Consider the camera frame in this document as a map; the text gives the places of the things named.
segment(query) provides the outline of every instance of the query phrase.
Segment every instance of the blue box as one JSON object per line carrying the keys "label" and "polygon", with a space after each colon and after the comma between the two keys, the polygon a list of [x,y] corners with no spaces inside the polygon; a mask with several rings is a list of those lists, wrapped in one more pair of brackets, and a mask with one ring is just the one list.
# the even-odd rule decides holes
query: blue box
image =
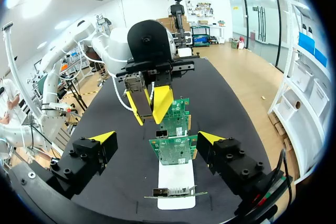
{"label": "blue box", "polygon": [[323,55],[317,48],[315,48],[315,58],[322,63],[325,67],[327,66],[327,58]]}
{"label": "blue box", "polygon": [[303,33],[299,33],[299,46],[314,55],[315,41]]}

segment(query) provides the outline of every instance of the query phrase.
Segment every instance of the black mat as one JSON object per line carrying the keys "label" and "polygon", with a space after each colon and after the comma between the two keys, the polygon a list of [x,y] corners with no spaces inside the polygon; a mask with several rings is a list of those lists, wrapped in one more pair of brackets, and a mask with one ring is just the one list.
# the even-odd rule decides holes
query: black mat
{"label": "black mat", "polygon": [[[123,85],[118,84],[119,92]],[[202,130],[242,142],[248,155],[270,165],[262,142],[245,109],[223,77],[206,59],[195,60],[195,71],[173,81],[174,98],[190,98],[191,133]],[[104,84],[83,115],[71,140],[116,131],[119,149],[103,174],[92,178],[84,191],[72,198],[76,203],[108,216],[129,220],[186,221],[220,223],[232,218],[241,199],[222,179],[213,176],[203,159],[194,160],[198,191],[208,194],[196,198],[196,206],[187,210],[159,210],[155,199],[144,199],[158,185],[159,161],[148,143],[158,126],[147,122],[140,127],[132,112],[118,101],[111,78]]]}

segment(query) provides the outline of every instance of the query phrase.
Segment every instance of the cardboard box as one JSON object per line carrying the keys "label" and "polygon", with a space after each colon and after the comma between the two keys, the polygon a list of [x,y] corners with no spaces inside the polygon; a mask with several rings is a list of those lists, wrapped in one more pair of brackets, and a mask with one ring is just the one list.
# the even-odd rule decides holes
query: cardboard box
{"label": "cardboard box", "polygon": [[277,129],[280,136],[285,135],[286,131],[285,131],[283,125],[280,122],[276,123],[274,126]]}
{"label": "cardboard box", "polygon": [[275,125],[276,123],[280,122],[280,120],[278,119],[277,115],[275,115],[274,112],[270,113],[270,114],[268,115],[268,118],[270,119],[270,121],[271,121],[271,123],[272,123],[273,125]]}
{"label": "cardboard box", "polygon": [[284,144],[285,144],[287,151],[290,151],[291,149],[293,149],[292,143],[290,142],[288,137],[284,139]]}
{"label": "cardboard box", "polygon": [[[175,28],[175,19],[173,17],[168,18],[159,18],[156,21],[161,22],[161,24],[167,28],[171,33],[177,33],[177,30]],[[182,15],[182,25],[184,31],[190,31],[190,25],[187,22],[187,17]]]}
{"label": "cardboard box", "polygon": [[198,21],[198,24],[199,24],[199,25],[207,25],[207,24],[208,24],[208,21],[207,21],[207,20],[199,20],[199,21]]}

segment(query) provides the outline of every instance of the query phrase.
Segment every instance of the white wall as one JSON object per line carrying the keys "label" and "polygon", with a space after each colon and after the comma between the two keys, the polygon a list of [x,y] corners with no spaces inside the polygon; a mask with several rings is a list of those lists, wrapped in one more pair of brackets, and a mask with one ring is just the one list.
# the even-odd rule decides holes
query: white wall
{"label": "white wall", "polygon": [[[33,95],[33,85],[32,83],[27,84],[26,80],[27,78],[31,78],[31,76],[35,74],[36,71],[34,68],[34,64],[38,62],[40,59],[42,59],[42,57],[43,54],[37,54],[31,57],[27,62],[22,64],[20,67],[18,67],[18,74],[21,79],[21,82],[23,83],[23,86],[27,89],[30,95]],[[14,83],[16,83],[12,73],[9,73],[5,78],[11,79],[12,81],[14,81]]]}
{"label": "white wall", "polygon": [[[212,23],[224,20],[226,22],[225,39],[232,37],[232,18],[229,0],[197,1],[212,2],[214,19],[209,21]],[[83,18],[96,24],[96,15],[102,14],[112,22],[113,27],[131,27],[143,20],[168,17],[169,7],[173,4],[175,4],[174,0],[115,0],[94,9]],[[191,22],[194,20],[188,17],[187,21]]]}

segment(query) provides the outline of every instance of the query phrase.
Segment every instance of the shelving unit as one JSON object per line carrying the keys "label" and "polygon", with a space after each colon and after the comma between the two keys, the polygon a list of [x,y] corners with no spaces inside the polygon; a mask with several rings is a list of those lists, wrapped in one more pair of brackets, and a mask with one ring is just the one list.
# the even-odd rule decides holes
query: shelving unit
{"label": "shelving unit", "polygon": [[[286,1],[289,13],[295,14],[293,6],[298,6],[300,8],[309,10],[306,5],[298,1]],[[283,73],[284,77],[273,100],[273,103],[269,108],[268,114],[274,112],[277,115],[292,143],[299,166],[300,178],[296,181],[296,183],[298,183],[312,173],[317,161],[320,158],[322,147],[326,139],[326,133],[323,128],[324,120],[326,120],[326,118],[323,116],[317,116],[315,110],[310,104],[309,97],[311,89],[307,89],[305,92],[302,92],[301,89],[292,81],[292,79],[288,77],[291,65],[294,63],[293,50],[295,49],[301,53],[302,59],[308,59],[306,60],[308,62],[305,63],[311,67],[311,70],[314,72],[314,74],[316,74],[316,77],[323,79],[324,81],[331,82],[331,75],[326,67],[322,65],[313,54],[299,46],[297,42],[294,42],[294,21],[292,15],[288,15],[287,22],[291,38],[289,40],[286,67]],[[291,94],[295,96],[295,98],[298,99],[301,104],[301,108],[295,112],[289,120],[285,120],[279,112],[278,102],[285,92],[291,92]]]}

